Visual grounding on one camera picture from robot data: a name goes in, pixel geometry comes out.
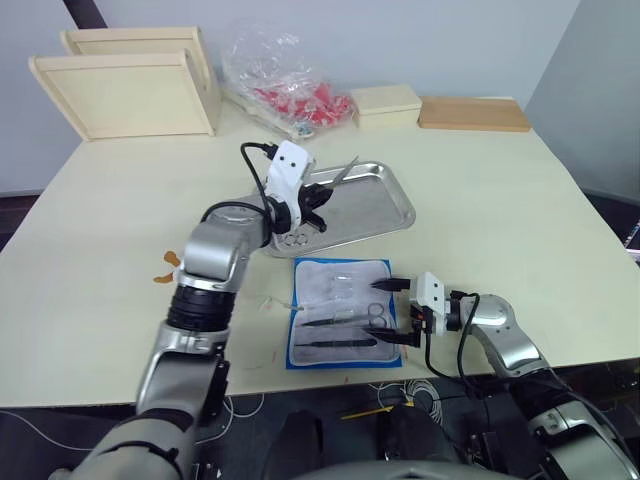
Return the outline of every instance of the plastic bag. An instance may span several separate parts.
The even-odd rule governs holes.
[[[225,84],[232,93],[228,96],[245,110],[256,115],[247,101],[257,104],[257,116],[293,138],[311,136],[351,115],[351,99],[332,94],[306,62],[295,35],[244,22],[234,25],[230,37],[222,52]]]

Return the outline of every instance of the floor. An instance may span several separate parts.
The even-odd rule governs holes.
[[[640,218],[640,207],[620,204],[601,197],[587,196],[596,210],[624,239]],[[0,250],[6,245],[22,219],[37,200],[36,196],[0,198]],[[607,411],[632,444],[632,451],[640,451],[640,401],[638,400],[637,360],[615,364],[587,365],[566,370],[572,385],[588,394]],[[446,381],[435,381],[440,395],[457,396],[459,387]],[[376,392],[370,387],[349,386],[287,392],[267,395],[260,413],[250,419],[235,419],[220,440],[204,445],[198,451],[200,471],[206,464],[212,469],[200,480],[258,479],[269,445],[276,437],[286,416],[306,409],[317,415],[325,430],[325,464],[376,458],[376,416],[342,421],[343,411],[358,411],[377,405]],[[399,401],[397,387],[384,391],[385,402]],[[257,397],[235,399],[237,411],[254,408]],[[512,474],[526,478],[537,465],[535,444],[528,435],[524,419],[510,397],[502,394],[488,400],[489,425],[498,433],[507,465]],[[470,433],[487,425],[484,406],[467,398],[451,398],[443,402],[444,426],[457,443],[465,443]],[[67,446],[91,448],[119,420],[133,413],[131,406],[65,409],[11,410],[32,422],[43,433]],[[220,432],[227,419],[224,413],[219,422],[203,430],[202,435]],[[86,455],[55,446],[35,433],[23,421],[0,413],[0,478],[46,479],[60,467],[74,467]]]

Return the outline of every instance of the stainless steel tray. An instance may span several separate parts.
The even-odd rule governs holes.
[[[309,183],[331,183],[341,170],[336,167],[312,172]],[[302,225],[285,235],[274,235],[267,253],[296,257],[409,228],[416,219],[413,205],[391,169],[378,162],[355,165],[335,187],[331,199],[315,212],[327,223],[326,232]]]

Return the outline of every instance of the scissors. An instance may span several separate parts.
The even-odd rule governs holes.
[[[338,325],[343,323],[359,322],[360,320],[369,320],[370,327],[386,327],[387,319],[384,318],[384,305],[378,302],[370,303],[367,307],[366,315],[355,315],[349,318],[323,318],[321,320],[312,320],[307,323],[301,323],[301,327],[322,327],[325,325]]]

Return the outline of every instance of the wooden plank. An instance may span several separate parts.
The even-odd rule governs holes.
[[[420,97],[420,128],[528,132],[531,125],[515,100]]]

